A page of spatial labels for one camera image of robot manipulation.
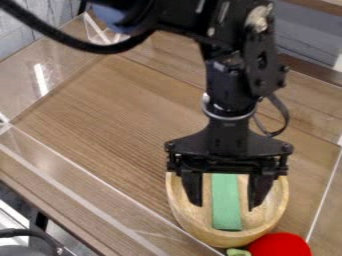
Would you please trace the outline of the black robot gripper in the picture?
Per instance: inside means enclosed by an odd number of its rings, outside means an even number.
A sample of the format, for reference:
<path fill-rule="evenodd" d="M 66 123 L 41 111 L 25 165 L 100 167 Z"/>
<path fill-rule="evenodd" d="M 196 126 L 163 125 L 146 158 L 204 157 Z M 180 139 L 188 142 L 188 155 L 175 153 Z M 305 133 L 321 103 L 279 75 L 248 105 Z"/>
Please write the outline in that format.
<path fill-rule="evenodd" d="M 267 131 L 260 123 L 255 133 L 247 120 L 225 123 L 211 120 L 195 134 L 164 143 L 167 171 L 181 176 L 181 185 L 188 201 L 203 205 L 201 173 L 248 175 L 248 210 L 259 207 L 277 176 L 285 176 L 287 159 L 293 147 L 277 140 L 288 122 L 275 131 Z"/>

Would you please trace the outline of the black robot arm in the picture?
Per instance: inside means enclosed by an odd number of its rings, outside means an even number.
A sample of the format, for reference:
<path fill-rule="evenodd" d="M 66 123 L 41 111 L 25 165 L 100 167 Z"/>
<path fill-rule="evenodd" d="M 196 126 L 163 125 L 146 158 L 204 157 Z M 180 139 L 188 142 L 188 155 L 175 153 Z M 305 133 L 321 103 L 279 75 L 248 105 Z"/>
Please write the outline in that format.
<path fill-rule="evenodd" d="M 247 202 L 256 208 L 285 175 L 291 144 L 279 140 L 255 117 L 268 100 L 288 111 L 275 95 L 285 85 L 288 68 L 275 45 L 272 0 L 86 0 L 108 28 L 125 40 L 97 45 L 61 32 L 16 0 L 0 0 L 0 10 L 56 42 L 85 52 L 117 54 L 141 44 L 157 31 L 192 39 L 205 64 L 207 89 L 201 131 L 164 144 L 167 169 L 181 179 L 187 198 L 203 203 L 207 173 L 244 174 Z"/>

